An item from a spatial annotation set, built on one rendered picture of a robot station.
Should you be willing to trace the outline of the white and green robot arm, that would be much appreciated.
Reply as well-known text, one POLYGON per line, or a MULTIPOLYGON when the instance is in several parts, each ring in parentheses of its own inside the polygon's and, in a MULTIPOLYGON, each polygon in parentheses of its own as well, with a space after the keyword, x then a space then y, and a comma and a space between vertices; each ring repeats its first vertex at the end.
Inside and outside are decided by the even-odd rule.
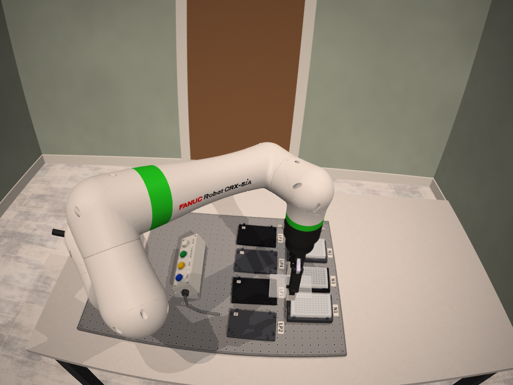
POLYGON ((217 157, 92 176, 70 192, 64 237, 91 304, 115 333, 139 339, 164 324, 169 301, 140 234, 223 198, 265 188, 287 203, 282 228, 315 244, 334 196, 331 176, 272 142, 217 157))

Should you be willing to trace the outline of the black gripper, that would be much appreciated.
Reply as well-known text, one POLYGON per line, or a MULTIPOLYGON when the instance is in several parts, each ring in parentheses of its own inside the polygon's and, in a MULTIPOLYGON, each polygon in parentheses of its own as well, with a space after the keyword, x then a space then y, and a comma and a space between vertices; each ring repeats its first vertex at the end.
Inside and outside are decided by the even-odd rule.
POLYGON ((293 245, 285 239, 285 246, 290 251, 290 259, 287 269, 287 275, 290 275, 290 283, 286 286, 288 290, 285 300, 295 300, 296 294, 299 292, 301 277, 304 271, 303 264, 304 260, 306 259, 306 254, 313 250, 314 244, 301 247, 293 245))

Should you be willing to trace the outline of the grey push-button control panel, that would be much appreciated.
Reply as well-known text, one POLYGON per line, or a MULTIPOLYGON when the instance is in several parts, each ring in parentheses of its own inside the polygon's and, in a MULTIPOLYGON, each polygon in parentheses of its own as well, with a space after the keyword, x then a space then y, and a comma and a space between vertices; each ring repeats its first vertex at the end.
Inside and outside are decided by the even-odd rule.
POLYGON ((198 233, 181 240, 172 286, 175 291, 174 297, 184 298, 187 307, 200 313, 220 316, 219 313, 201 311, 188 305, 187 298, 201 298, 205 257, 206 242, 198 233))

